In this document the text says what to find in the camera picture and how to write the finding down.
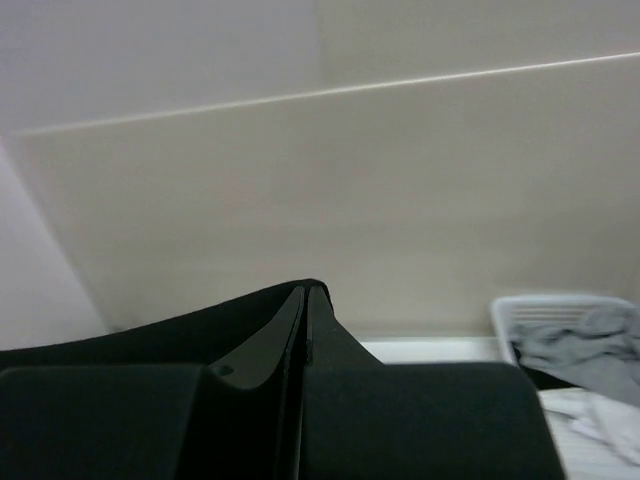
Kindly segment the black tank top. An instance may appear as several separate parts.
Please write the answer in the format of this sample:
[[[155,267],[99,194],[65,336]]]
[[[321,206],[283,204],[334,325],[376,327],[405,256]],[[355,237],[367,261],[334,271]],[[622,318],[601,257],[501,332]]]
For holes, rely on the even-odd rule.
[[[202,310],[104,336],[1,353],[3,371],[18,367],[211,364],[265,327],[294,290],[316,279],[273,285]]]

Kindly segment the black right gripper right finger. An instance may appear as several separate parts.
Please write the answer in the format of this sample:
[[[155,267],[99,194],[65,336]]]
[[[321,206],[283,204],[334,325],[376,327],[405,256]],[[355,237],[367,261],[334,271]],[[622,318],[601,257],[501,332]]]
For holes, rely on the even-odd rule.
[[[307,304],[304,479],[561,479],[536,390],[499,362],[386,365]]]

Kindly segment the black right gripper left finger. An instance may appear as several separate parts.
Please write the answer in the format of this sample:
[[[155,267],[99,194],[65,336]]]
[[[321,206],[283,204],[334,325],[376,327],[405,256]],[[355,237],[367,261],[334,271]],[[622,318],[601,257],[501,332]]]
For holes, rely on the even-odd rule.
[[[211,364],[1,369],[5,479],[286,479],[305,293]]]

